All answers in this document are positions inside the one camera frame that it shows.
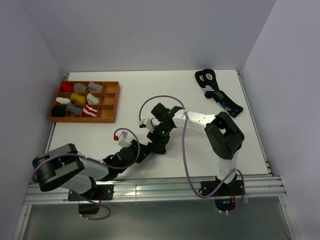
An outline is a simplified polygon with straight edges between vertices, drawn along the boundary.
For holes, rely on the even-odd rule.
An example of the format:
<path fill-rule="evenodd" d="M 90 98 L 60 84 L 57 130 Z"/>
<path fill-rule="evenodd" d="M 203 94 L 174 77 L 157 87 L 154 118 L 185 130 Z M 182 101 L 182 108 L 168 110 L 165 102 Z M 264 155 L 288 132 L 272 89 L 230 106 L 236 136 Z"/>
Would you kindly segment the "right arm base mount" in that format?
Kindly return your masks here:
<path fill-rule="evenodd" d="M 202 196 L 209 195 L 219 184 L 217 178 L 210 181 L 202 181 L 198 193 Z M 229 214 L 237 207 L 237 197 L 240 201 L 245 198 L 245 187 L 242 180 L 232 180 L 230 183 L 223 183 L 221 187 L 212 196 L 214 205 L 220 213 Z"/>

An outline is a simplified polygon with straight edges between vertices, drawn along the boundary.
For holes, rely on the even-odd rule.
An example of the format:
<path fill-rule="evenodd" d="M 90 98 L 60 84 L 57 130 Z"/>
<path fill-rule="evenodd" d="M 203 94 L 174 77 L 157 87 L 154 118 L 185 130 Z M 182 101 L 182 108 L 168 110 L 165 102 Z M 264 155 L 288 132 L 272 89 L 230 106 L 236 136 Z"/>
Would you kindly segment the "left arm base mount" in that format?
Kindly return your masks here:
<path fill-rule="evenodd" d="M 103 201 L 110 201 L 113 199 L 114 185 L 96 185 L 85 193 L 75 193 L 69 190 L 67 200 L 69 202 L 78 202 L 78 213 L 82 216 L 92 218 L 97 215 L 102 209 L 110 211 L 105 208 Z"/>

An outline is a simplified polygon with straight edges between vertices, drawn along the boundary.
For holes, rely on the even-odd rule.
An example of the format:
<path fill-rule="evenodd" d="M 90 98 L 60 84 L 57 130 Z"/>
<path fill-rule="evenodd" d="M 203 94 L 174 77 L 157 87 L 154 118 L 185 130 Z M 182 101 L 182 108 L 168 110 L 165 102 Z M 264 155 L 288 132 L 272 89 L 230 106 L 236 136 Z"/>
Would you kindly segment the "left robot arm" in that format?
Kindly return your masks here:
<path fill-rule="evenodd" d="M 33 179 L 43 192 L 61 187 L 75 190 L 86 200 L 91 200 L 98 193 L 96 181 L 115 179 L 133 164 L 141 163 L 153 150 L 151 142 L 145 145 L 132 140 L 117 153 L 93 160 L 80 154 L 73 143 L 68 143 L 33 159 Z"/>

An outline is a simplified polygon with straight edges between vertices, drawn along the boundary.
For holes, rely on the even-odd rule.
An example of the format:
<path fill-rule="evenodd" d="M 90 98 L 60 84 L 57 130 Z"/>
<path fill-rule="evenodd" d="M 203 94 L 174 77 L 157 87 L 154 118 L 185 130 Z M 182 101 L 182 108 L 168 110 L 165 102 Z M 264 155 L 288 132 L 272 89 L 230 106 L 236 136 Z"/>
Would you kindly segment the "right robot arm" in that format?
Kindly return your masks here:
<path fill-rule="evenodd" d="M 187 111 L 181 106 L 169 109 L 158 103 L 151 114 L 159 122 L 158 125 L 155 125 L 150 118 L 142 122 L 149 130 L 147 138 L 154 145 L 154 153 L 159 155 L 166 153 L 170 132 L 175 128 L 182 128 L 183 135 L 186 134 L 186 129 L 204 133 L 213 152 L 219 157 L 217 191 L 227 195 L 233 190 L 237 178 L 237 156 L 245 136 L 228 113 L 204 114 Z"/>

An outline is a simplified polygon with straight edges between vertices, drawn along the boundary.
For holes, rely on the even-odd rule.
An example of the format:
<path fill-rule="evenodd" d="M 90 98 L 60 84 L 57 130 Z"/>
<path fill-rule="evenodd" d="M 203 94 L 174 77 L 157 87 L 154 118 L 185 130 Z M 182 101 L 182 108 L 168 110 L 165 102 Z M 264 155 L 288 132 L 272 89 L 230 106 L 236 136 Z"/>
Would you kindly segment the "orange compartment tray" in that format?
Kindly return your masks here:
<path fill-rule="evenodd" d="M 117 81 L 63 81 L 49 118 L 54 123 L 114 123 L 119 94 Z"/>

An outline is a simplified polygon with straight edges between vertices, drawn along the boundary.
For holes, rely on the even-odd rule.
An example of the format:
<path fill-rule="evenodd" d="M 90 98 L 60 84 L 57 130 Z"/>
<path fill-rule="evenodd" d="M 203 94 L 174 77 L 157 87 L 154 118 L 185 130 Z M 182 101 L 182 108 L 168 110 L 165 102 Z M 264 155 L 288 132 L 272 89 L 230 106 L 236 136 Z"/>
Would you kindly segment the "red white striped sock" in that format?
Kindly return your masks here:
<path fill-rule="evenodd" d="M 82 116 L 85 118 L 96 118 L 98 114 L 97 105 L 86 104 L 82 109 Z"/>

